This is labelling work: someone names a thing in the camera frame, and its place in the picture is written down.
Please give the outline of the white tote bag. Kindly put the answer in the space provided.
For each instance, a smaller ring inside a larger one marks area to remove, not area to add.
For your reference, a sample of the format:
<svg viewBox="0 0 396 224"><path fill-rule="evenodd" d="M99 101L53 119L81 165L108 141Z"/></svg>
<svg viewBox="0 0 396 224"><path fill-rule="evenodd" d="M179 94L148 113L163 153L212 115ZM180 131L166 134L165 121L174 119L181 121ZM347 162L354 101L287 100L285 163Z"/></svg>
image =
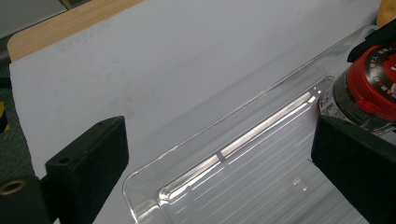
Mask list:
<svg viewBox="0 0 396 224"><path fill-rule="evenodd" d="M376 16L376 24L384 26L396 18L396 0L381 0Z"/></svg>

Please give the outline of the candy container with red lid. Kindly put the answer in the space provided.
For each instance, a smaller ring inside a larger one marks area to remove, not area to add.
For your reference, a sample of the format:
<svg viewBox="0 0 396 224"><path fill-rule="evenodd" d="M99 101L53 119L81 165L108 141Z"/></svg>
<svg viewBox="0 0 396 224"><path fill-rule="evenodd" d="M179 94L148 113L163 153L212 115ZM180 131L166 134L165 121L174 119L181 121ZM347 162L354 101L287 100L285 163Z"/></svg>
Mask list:
<svg viewBox="0 0 396 224"><path fill-rule="evenodd" d="M318 109L372 133L396 132L396 43L366 50L322 94Z"/></svg>

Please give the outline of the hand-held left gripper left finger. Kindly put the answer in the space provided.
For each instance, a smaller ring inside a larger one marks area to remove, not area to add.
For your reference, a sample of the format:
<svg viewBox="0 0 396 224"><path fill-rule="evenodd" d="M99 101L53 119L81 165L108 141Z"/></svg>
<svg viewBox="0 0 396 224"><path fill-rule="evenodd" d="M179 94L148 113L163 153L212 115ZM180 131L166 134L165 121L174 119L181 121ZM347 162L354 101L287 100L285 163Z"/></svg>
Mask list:
<svg viewBox="0 0 396 224"><path fill-rule="evenodd" d="M92 224L129 162L125 119L102 120L46 162L61 224Z"/></svg>

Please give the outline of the white table mat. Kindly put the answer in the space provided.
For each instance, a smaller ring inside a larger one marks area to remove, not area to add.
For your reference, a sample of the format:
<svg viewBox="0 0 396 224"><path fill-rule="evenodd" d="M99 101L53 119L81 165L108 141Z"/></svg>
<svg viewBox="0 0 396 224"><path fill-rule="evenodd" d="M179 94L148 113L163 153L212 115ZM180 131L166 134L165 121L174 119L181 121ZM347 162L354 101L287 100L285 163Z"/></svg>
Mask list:
<svg viewBox="0 0 396 224"><path fill-rule="evenodd" d="M130 162L94 224L135 224L127 177L203 128L186 115L282 55L296 69L381 0L90 2L12 36L13 96L35 172L94 123L124 116Z"/></svg>

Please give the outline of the clear plastic tray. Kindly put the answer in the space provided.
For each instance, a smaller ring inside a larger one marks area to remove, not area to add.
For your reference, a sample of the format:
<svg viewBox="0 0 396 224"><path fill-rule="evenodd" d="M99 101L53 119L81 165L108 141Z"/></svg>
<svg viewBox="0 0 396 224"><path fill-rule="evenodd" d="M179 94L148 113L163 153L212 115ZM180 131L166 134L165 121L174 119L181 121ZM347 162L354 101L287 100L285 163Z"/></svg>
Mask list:
<svg viewBox="0 0 396 224"><path fill-rule="evenodd" d="M296 69L282 55L186 115L203 128L124 182L135 224L370 224L311 159L318 101L380 27Z"/></svg>

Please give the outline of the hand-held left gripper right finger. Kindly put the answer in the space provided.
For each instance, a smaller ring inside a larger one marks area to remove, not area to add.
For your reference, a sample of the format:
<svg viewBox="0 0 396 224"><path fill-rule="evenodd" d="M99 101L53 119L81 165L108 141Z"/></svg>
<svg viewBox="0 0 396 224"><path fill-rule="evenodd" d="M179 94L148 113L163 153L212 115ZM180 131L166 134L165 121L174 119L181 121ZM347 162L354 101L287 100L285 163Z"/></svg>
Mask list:
<svg viewBox="0 0 396 224"><path fill-rule="evenodd" d="M311 159L370 224L396 224L396 146L348 121L320 116Z"/></svg>

